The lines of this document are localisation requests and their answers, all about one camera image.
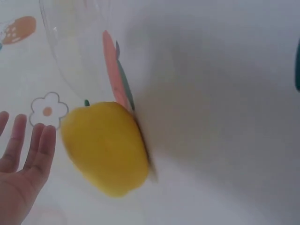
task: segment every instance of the carrot print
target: carrot print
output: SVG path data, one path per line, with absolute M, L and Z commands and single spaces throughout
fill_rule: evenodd
M 116 48 L 113 44 L 112 37 L 106 30 L 103 32 L 103 49 L 106 69 L 114 97 L 119 104 L 124 106 L 126 109 L 129 109 L 122 78 L 120 76 L 119 66 L 117 63 Z

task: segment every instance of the clear glass bowl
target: clear glass bowl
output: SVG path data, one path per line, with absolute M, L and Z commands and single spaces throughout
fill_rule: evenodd
M 119 46 L 108 31 L 109 0 L 40 0 L 48 42 L 61 75 L 91 103 L 117 101 L 134 109 L 118 60 Z

